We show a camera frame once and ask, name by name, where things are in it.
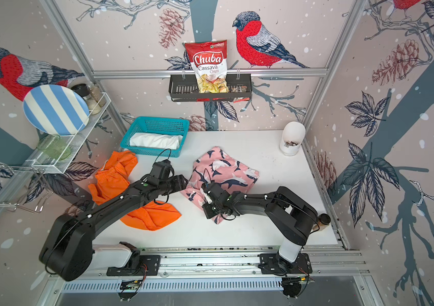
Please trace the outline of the pink patterned garment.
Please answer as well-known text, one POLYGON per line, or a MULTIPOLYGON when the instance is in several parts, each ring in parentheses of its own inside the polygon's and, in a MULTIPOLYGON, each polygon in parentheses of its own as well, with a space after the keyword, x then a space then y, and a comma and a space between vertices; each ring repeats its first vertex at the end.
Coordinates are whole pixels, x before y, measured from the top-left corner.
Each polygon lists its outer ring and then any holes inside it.
POLYGON ((259 177, 258 170, 230 157, 220 147, 213 147, 193 163, 191 177, 181 194, 202 209, 205 184, 215 182, 230 194, 236 191, 248 193, 259 177))

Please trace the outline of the white shorts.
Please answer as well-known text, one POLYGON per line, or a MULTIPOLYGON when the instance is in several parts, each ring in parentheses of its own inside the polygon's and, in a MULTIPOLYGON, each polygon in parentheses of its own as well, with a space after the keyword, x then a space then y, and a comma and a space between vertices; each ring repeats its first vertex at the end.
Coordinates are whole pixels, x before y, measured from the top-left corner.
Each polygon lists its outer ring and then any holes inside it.
POLYGON ((177 150, 182 143, 182 135, 157 133, 135 133, 129 140, 130 147, 177 150))

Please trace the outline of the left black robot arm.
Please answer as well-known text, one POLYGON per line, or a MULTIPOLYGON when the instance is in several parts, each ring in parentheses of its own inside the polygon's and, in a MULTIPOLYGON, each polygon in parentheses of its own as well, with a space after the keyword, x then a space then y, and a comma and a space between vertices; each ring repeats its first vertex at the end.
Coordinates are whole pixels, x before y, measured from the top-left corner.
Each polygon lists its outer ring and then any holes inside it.
POLYGON ((45 271, 65 281, 81 276, 93 260, 93 240, 126 214, 139 209, 159 196, 170 196, 186 188, 188 180, 175 175, 166 159, 153 164, 151 172, 130 184, 113 199, 77 217, 59 216, 40 251, 45 271))

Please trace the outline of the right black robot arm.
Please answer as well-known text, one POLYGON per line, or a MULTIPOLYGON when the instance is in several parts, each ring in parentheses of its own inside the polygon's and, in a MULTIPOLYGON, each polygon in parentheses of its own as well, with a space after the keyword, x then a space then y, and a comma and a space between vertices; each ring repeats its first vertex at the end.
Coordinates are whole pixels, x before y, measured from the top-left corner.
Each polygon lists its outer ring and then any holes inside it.
POLYGON ((279 248, 281 260, 294 263, 309 236, 320 230, 319 215, 314 207, 287 187, 265 194, 229 193, 221 184, 204 184, 201 189, 206 218, 220 216, 225 220, 241 215, 268 217, 284 237, 279 248))

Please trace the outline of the teal plastic basket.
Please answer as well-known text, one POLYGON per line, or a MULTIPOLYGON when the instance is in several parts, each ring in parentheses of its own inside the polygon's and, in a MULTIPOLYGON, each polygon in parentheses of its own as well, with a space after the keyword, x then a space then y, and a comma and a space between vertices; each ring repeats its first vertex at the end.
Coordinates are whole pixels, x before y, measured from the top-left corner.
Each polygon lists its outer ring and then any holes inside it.
POLYGON ((186 140, 190 121, 164 117, 137 117, 121 141, 121 147, 136 155, 166 156, 178 158, 186 140), (164 135, 182 135, 182 143, 177 150, 130 147, 129 140, 135 133, 157 133, 164 135))

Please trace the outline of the orange garment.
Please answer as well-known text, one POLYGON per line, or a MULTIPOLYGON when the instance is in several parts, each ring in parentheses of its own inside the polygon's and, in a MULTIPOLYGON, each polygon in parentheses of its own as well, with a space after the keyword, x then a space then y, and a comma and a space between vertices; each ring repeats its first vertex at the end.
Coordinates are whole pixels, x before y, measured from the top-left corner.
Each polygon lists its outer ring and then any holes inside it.
MULTIPOLYGON (((137 163, 136 155, 130 151, 112 153, 104 167, 97 171, 97 183, 88 186, 93 201, 101 205, 125 191, 130 185, 128 177, 137 163)), ((158 205, 152 201, 125 215, 121 221, 131 228, 157 231, 180 217, 181 213, 173 205, 158 205)))

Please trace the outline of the dark lid spice jar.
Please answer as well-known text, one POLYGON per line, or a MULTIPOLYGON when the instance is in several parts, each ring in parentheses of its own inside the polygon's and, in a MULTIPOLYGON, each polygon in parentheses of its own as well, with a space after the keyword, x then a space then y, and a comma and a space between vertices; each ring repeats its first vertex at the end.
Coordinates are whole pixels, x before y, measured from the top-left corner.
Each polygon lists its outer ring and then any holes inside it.
POLYGON ((94 110, 97 102, 93 99, 87 84, 77 84, 70 89, 83 98, 90 112, 94 110))

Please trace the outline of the white ceramic holder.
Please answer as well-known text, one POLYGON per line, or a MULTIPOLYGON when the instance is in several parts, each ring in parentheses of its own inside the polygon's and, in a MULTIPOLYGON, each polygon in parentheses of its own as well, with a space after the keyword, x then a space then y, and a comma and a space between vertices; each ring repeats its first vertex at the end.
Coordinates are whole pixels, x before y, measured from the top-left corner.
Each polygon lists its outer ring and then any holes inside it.
POLYGON ((306 128, 300 122, 289 122, 282 132, 279 150, 286 156, 294 156, 299 152, 306 136, 306 128))

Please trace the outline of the clear spice jar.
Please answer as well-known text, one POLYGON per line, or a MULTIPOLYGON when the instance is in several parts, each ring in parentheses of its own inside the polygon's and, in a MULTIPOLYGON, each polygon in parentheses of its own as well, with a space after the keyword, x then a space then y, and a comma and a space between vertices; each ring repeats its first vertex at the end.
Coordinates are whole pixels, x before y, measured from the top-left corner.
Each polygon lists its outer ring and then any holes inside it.
POLYGON ((103 94, 97 85, 93 83, 89 83, 88 91, 89 91, 89 98, 86 101, 86 103, 88 105, 90 115, 94 116, 101 112, 102 107, 105 105, 105 101, 103 98, 103 94))

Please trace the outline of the green glass cup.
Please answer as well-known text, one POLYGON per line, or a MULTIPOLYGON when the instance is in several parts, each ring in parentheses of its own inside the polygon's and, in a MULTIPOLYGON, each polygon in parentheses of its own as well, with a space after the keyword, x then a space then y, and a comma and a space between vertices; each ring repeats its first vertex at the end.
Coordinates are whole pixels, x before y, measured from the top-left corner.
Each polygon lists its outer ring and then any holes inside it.
POLYGON ((37 149, 45 153, 52 161, 65 160, 71 156, 71 149, 59 135, 47 135, 43 137, 37 149))

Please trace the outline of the blue striped plate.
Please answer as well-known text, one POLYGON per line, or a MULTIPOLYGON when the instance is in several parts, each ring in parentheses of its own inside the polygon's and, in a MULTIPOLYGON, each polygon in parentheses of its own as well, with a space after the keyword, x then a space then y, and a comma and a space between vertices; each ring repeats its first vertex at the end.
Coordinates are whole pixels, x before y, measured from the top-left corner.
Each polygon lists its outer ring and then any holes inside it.
POLYGON ((85 100, 60 85, 32 89, 24 98, 23 109, 35 128, 50 135, 76 135, 89 122, 90 111, 85 100))

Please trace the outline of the red Chuba chips bag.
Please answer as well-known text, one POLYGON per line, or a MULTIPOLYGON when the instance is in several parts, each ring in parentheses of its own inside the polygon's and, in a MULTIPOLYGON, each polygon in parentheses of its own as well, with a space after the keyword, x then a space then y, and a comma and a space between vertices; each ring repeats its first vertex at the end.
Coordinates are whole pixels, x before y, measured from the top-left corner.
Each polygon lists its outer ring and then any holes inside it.
POLYGON ((228 93, 227 41, 185 43, 199 93, 228 93))

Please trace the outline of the aluminium mounting rail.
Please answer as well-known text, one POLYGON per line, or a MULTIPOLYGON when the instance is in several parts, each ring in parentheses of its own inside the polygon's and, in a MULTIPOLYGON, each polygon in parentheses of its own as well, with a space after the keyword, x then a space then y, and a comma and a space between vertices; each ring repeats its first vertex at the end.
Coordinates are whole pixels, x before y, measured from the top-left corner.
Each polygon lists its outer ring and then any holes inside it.
POLYGON ((278 265, 275 249, 139 249, 148 276, 250 277, 275 275, 369 275, 362 254, 338 248, 304 248, 295 264, 278 265))

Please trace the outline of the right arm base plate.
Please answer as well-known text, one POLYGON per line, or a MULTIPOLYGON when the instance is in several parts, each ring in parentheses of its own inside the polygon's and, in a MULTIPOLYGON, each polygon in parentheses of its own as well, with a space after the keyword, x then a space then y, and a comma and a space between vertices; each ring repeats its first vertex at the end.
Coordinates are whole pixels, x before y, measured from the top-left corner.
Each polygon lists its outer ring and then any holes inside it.
POLYGON ((309 255, 299 253, 297 259, 291 263, 278 253, 262 253, 259 256, 260 263, 258 265, 262 274, 272 274, 276 276, 286 276, 288 274, 311 274, 313 272, 309 255))

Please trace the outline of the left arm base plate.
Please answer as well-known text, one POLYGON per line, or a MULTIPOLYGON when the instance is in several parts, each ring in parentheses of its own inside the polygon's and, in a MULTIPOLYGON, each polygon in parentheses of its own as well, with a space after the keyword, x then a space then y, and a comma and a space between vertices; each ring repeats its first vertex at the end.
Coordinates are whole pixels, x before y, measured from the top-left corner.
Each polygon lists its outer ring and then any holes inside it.
POLYGON ((156 276, 160 266, 160 255, 136 255, 121 268, 109 267, 107 276, 128 277, 128 276, 156 276))

